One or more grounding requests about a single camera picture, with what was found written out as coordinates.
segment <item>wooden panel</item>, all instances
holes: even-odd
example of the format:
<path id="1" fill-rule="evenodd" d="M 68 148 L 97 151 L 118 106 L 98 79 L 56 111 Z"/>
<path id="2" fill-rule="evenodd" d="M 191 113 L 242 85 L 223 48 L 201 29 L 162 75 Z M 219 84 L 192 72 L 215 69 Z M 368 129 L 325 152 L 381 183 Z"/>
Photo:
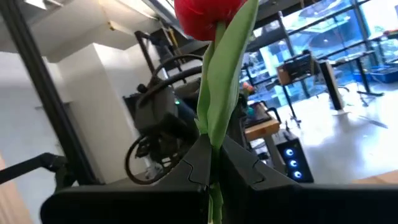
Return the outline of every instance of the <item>wooden panel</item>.
<path id="1" fill-rule="evenodd" d="M 277 120 L 270 120 L 253 127 L 247 128 L 245 133 L 249 141 L 253 141 L 264 136 L 275 134 L 279 131 L 279 122 Z"/>
<path id="2" fill-rule="evenodd" d="M 381 175 L 375 175 L 361 180 L 354 180 L 354 184 L 398 184 L 398 170 Z"/>
<path id="3" fill-rule="evenodd" d="M 0 156 L 0 170 L 4 168 L 6 165 Z M 0 185 L 0 223 L 33 224 L 29 211 L 13 181 Z"/>

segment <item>blue led light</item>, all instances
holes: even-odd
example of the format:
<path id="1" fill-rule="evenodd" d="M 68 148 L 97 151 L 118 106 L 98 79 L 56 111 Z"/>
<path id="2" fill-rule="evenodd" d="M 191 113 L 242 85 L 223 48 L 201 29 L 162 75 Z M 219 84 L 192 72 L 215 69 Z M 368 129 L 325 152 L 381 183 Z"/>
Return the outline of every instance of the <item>blue led light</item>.
<path id="1" fill-rule="evenodd" d="M 297 163 L 297 161 L 295 161 L 295 160 L 291 160 L 291 161 L 289 162 L 289 165 L 290 165 L 291 167 L 297 167 L 298 163 Z"/>
<path id="2" fill-rule="evenodd" d="M 298 178 L 298 179 L 303 177 L 303 174 L 301 172 L 299 172 L 299 171 L 295 171 L 293 173 L 293 175 L 294 175 L 295 178 Z"/>
<path id="3" fill-rule="evenodd" d="M 293 156 L 294 151 L 292 149 L 286 149 L 285 154 L 286 156 Z"/>

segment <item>red tulip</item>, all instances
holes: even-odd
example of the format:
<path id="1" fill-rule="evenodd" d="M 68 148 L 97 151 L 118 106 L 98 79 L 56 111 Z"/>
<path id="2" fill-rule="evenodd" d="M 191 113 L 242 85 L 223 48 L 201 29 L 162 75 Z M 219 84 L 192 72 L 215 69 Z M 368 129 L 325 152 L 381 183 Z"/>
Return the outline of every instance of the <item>red tulip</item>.
<path id="1" fill-rule="evenodd" d="M 232 21 L 247 0 L 175 0 L 177 19 L 196 40 L 215 40 L 217 22 Z"/>

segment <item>tulip flower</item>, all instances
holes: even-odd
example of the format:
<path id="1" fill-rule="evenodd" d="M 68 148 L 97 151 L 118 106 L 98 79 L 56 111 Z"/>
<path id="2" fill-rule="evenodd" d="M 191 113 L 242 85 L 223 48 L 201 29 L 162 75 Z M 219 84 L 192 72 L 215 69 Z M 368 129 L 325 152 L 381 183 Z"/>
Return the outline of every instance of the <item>tulip flower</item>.
<path id="1" fill-rule="evenodd" d="M 209 136 L 212 167 L 218 167 L 220 148 L 238 102 L 239 73 L 258 0 L 175 0 L 174 6 L 187 35 L 211 41 L 203 56 L 196 123 L 199 132 Z M 209 221 L 220 224 L 223 198 L 218 180 L 212 183 L 210 196 Z"/>
<path id="2" fill-rule="evenodd" d="M 218 22 L 228 26 L 246 0 L 176 0 L 175 14 L 184 33 L 196 40 L 215 40 Z"/>

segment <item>black desk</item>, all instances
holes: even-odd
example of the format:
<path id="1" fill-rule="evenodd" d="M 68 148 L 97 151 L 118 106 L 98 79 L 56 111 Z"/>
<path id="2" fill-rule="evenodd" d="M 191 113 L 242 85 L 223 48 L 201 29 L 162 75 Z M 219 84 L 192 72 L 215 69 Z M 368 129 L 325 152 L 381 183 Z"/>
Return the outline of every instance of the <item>black desk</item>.
<path id="1" fill-rule="evenodd" d="M 373 93 L 373 92 L 371 91 L 371 89 L 370 89 L 370 87 L 369 87 L 369 82 L 368 82 L 368 80 L 366 79 L 365 72 L 363 71 L 363 66 L 362 66 L 361 59 L 362 59 L 363 57 L 368 56 L 368 55 L 371 55 L 371 54 L 373 54 L 373 53 L 374 53 L 374 51 L 373 51 L 373 50 L 370 50 L 370 51 L 367 51 L 367 52 L 363 52 L 363 53 L 361 53 L 361 54 L 355 54 L 355 55 L 352 56 L 352 57 L 350 57 L 350 56 L 342 57 L 342 58 L 339 58 L 338 60 L 336 60 L 336 61 L 334 61 L 334 62 L 331 61 L 330 64 L 331 64 L 332 67 L 338 67 L 338 66 L 340 66 L 340 65 L 344 65 L 344 64 L 346 64 L 346 63 L 350 63 L 350 62 L 355 61 L 355 62 L 356 62 L 356 66 L 358 67 L 359 73 L 361 74 L 361 78 L 362 78 L 363 85 L 364 85 L 364 87 L 365 87 L 365 92 L 363 92 L 363 91 L 357 91 L 357 93 L 359 93 L 359 94 L 365 94 L 365 95 L 370 95 L 370 96 L 384 96 L 384 93 Z"/>

